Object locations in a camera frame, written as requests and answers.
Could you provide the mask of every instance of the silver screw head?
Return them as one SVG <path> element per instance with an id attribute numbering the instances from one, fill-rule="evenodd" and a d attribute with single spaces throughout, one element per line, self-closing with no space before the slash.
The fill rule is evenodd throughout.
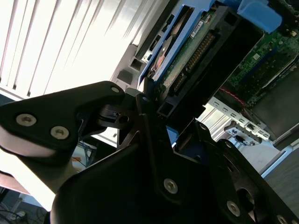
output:
<path id="1" fill-rule="evenodd" d="M 178 186 L 172 179 L 166 178 L 164 180 L 164 187 L 171 194 L 176 194 L 178 192 Z"/>
<path id="2" fill-rule="evenodd" d="M 202 129 L 206 130 L 206 126 L 204 126 L 202 123 L 200 123 L 199 126 L 200 126 Z"/>
<path id="3" fill-rule="evenodd" d="M 15 120 L 19 125 L 26 127 L 32 126 L 36 123 L 36 118 L 33 115 L 27 113 L 18 115 Z"/>
<path id="4" fill-rule="evenodd" d="M 53 127 L 50 133 L 54 138 L 59 140 L 66 139 L 70 134 L 69 130 L 62 126 Z"/>
<path id="5" fill-rule="evenodd" d="M 287 224 L 288 222 L 285 220 L 285 218 L 281 215 L 277 215 L 277 219 L 281 224 Z"/>
<path id="6" fill-rule="evenodd" d="M 111 89 L 112 89 L 113 92 L 120 92 L 120 90 L 117 89 L 116 87 L 111 87 Z"/>
<path id="7" fill-rule="evenodd" d="M 225 142 L 225 144 L 226 144 L 226 146 L 227 146 L 227 147 L 229 147 L 229 148 L 231 148 L 231 147 L 232 147 L 231 143 L 230 143 L 230 142 L 228 142 L 228 141 L 226 141 L 226 142 Z"/>
<path id="8" fill-rule="evenodd" d="M 239 207 L 232 201 L 228 201 L 226 203 L 227 207 L 228 207 L 228 210 L 230 210 L 230 212 L 234 215 L 234 216 L 237 216 L 239 217 L 241 212 L 240 212 L 240 209 Z"/>

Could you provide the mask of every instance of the white sticker label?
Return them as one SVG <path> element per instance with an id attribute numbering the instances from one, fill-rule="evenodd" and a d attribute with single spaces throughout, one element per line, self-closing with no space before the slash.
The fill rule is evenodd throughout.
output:
<path id="1" fill-rule="evenodd" d="M 257 60 L 257 59 L 260 58 L 260 55 L 259 55 L 259 54 L 255 54 L 255 55 L 253 55 L 253 58 L 254 58 L 255 60 Z"/>
<path id="2" fill-rule="evenodd" d="M 197 26 L 195 27 L 195 29 L 193 30 L 193 32 L 191 33 L 191 37 L 194 38 L 195 35 L 197 34 L 197 32 L 200 30 L 200 28 L 202 27 L 202 25 L 204 24 L 204 22 L 201 20 L 199 21 L 199 23 L 197 24 Z"/>

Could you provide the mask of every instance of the green motherboard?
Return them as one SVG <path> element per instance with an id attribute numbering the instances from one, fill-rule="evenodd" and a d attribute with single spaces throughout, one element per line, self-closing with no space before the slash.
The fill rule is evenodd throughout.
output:
<path id="1" fill-rule="evenodd" d="M 289 37 L 278 31 L 264 34 L 228 79 L 239 98 L 250 106 L 255 105 L 296 67 L 299 60 L 297 33 L 292 30 Z"/>

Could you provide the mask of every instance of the blue plastic clip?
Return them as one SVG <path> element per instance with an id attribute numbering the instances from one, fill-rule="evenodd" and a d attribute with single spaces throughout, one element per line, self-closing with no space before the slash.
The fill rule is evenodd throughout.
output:
<path id="1" fill-rule="evenodd" d="M 280 26 L 282 18 L 267 5 L 267 0 L 242 0 L 237 13 L 267 33 L 271 33 Z"/>
<path id="2" fill-rule="evenodd" d="M 178 132 L 171 127 L 166 126 L 166 128 L 167 128 L 167 132 L 168 132 L 168 136 L 169 136 L 171 145 L 173 145 L 178 140 Z"/>

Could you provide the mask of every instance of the red wire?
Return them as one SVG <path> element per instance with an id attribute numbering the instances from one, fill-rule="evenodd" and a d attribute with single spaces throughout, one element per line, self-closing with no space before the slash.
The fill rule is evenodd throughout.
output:
<path id="1" fill-rule="evenodd" d="M 239 99 L 235 94 L 231 93 L 230 91 L 227 91 L 226 89 L 220 88 L 220 90 L 228 93 L 229 95 L 231 95 L 233 98 L 235 98 L 236 100 L 238 100 L 240 102 L 240 104 L 242 104 L 243 106 L 245 106 L 245 103 Z"/>

